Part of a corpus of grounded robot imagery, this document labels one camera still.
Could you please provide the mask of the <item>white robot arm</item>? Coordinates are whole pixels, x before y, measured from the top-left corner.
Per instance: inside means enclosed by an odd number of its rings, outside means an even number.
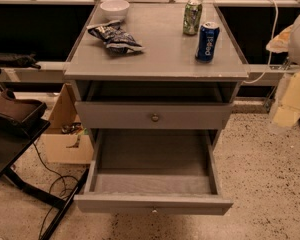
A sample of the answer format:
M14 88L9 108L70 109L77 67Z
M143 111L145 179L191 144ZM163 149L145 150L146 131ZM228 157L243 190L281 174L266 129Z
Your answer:
M298 66L293 73L285 73L275 93L270 110L273 127L288 129L300 119L300 14L294 23L272 38L266 49L274 53L288 53L288 59Z

